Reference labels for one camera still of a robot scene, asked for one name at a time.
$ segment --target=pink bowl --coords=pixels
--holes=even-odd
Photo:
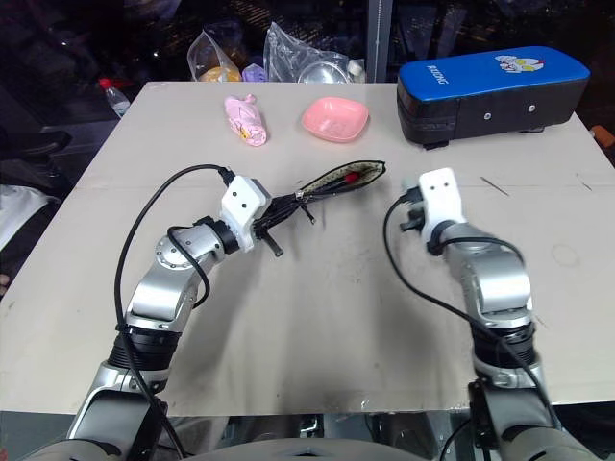
[[[302,123],[315,136],[333,142],[350,142],[367,122],[369,111],[357,101],[321,98],[304,113]]]

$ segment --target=table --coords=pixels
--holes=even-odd
[[[231,132],[227,95],[258,97],[270,138],[252,148]],[[352,144],[300,125],[322,96],[367,105]],[[190,318],[161,397],[171,415],[252,415],[449,409],[474,378],[469,328],[407,292],[389,266],[381,222],[403,179],[454,168],[468,219],[519,246],[532,282],[554,402],[615,399],[615,171],[574,115],[543,133],[407,143],[394,85],[150,83],[143,88],[38,242],[0,304],[0,408],[73,413],[111,351],[112,280],[134,218],[172,173],[229,165],[272,195],[355,159],[388,172],[358,193],[314,205],[272,230],[285,249],[235,254],[211,274],[212,294]],[[488,184],[496,184],[501,190]],[[224,187],[193,173],[160,199],[139,230],[123,296],[170,225],[217,215]],[[395,223],[401,222],[400,212]],[[462,306],[441,258],[411,232],[392,231],[408,276]]]

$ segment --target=plastic bag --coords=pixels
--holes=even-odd
[[[206,32],[190,45],[187,60],[194,82],[241,82],[237,66]]]
[[[216,45],[239,69],[251,62],[243,41],[243,28],[237,19],[207,23],[203,26],[203,32],[215,41]]]
[[[267,31],[264,67],[269,82],[348,83],[349,59],[334,51],[321,51],[290,36],[275,22]]]

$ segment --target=blue box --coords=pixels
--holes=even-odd
[[[588,79],[583,64],[545,46],[409,62],[397,82],[402,131],[428,149],[464,137],[541,131],[570,119]]]

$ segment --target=purple object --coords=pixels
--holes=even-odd
[[[241,80],[244,82],[267,82],[265,69],[257,64],[250,64],[241,71]]]

